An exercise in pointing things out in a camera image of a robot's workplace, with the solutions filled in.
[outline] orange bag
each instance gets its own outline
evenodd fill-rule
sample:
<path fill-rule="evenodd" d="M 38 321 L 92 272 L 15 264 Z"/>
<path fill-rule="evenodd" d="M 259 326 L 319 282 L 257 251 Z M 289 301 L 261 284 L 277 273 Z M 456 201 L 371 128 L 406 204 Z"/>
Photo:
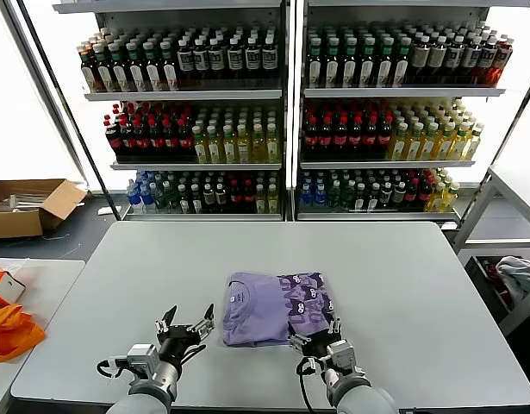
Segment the orange bag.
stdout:
<path fill-rule="evenodd" d="M 45 338 L 44 330 L 22 313 L 22 306 L 10 304 L 0 308 L 0 362 L 11 360 Z"/>

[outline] shelf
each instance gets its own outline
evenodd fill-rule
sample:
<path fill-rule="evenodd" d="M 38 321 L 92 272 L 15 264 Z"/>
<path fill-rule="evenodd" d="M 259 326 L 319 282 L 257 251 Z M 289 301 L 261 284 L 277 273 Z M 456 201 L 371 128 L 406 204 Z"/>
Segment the shelf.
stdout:
<path fill-rule="evenodd" d="M 297 213 L 297 220 L 323 222 L 399 222 L 399 221 L 428 221 L 428 222 L 458 222 L 456 212 L 452 213 Z"/>
<path fill-rule="evenodd" d="M 257 9 L 279 7 L 281 0 L 99 0 L 63 2 L 53 8 L 60 14 L 110 13 L 185 9 Z"/>
<path fill-rule="evenodd" d="M 305 97 L 500 97 L 496 88 L 316 88 Z"/>
<path fill-rule="evenodd" d="M 280 214 L 127 214 L 123 220 L 140 222 L 281 222 Z"/>
<path fill-rule="evenodd" d="M 312 161 L 301 162 L 303 170 L 373 169 L 373 168 L 437 168 L 472 166 L 475 161 Z"/>
<path fill-rule="evenodd" d="M 279 99 L 281 89 L 255 91 L 174 91 L 174 92 L 104 92 L 86 93 L 91 101 L 215 101 L 234 99 Z"/>
<path fill-rule="evenodd" d="M 530 7 L 530 0 L 309 0 L 309 6 Z"/>
<path fill-rule="evenodd" d="M 113 170 L 145 170 L 145 171 L 278 171 L 282 164 L 175 164 L 175 163 L 132 163 L 114 162 Z"/>

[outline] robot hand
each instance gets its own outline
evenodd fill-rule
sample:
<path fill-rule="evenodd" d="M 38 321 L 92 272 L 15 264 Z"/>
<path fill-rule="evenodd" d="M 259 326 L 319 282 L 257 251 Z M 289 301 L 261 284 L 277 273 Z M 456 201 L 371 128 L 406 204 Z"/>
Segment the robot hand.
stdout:
<path fill-rule="evenodd" d="M 327 400 L 338 413 L 397 413 L 393 398 L 381 388 L 373 388 L 364 370 L 357 366 L 354 348 L 342 338 L 340 326 L 339 318 L 332 318 L 329 329 L 311 336 L 298 335 L 288 326 L 291 347 L 303 355 L 296 373 L 305 405 L 314 413 L 302 377 L 319 373 L 326 384 Z"/>
<path fill-rule="evenodd" d="M 134 375 L 128 397 L 113 405 L 109 414 L 166 414 L 171 409 L 177 399 L 177 382 L 183 364 L 205 349 L 201 342 L 215 328 L 213 305 L 194 325 L 173 325 L 176 311 L 175 305 L 155 323 L 161 345 L 159 352 L 152 344 L 137 344 L 127 355 L 97 365 L 97 371 L 108 378 L 116 378 L 124 370 Z"/>

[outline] gray table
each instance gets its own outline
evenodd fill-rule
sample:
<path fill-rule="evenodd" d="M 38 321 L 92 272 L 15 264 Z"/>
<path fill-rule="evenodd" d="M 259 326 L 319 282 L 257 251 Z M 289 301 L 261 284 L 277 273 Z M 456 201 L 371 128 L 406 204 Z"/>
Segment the gray table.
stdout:
<path fill-rule="evenodd" d="M 0 259 L 0 267 L 9 269 L 18 262 L 21 260 Z M 14 277 L 27 286 L 19 304 L 25 312 L 33 315 L 43 329 L 52 319 L 83 266 L 84 262 L 80 260 L 26 260 L 23 267 L 13 273 Z M 43 343 L 52 339 L 52 336 L 48 336 Z M 29 352 L 26 352 L 13 360 L 0 362 L 0 412 L 4 412 L 8 390 L 28 356 Z"/>
<path fill-rule="evenodd" d="M 218 329 L 190 361 L 178 405 L 303 410 L 288 347 L 227 348 L 221 316 L 235 271 L 324 273 L 345 337 L 400 408 L 529 405 L 530 385 L 449 243 L 432 223 L 116 223 L 12 386 L 17 398 L 112 404 L 131 379 L 94 366 L 137 342 L 178 304 Z M 318 377 L 311 404 L 328 408 Z"/>

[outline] purple t-shirt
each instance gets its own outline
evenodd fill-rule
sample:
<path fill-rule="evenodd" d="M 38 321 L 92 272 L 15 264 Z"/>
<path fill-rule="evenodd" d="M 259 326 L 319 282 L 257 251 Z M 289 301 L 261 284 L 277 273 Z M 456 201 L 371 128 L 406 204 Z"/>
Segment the purple t-shirt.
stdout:
<path fill-rule="evenodd" d="M 224 343 L 248 346 L 286 343 L 288 321 L 305 336 L 328 329 L 334 313 L 320 273 L 234 273 L 226 308 Z"/>

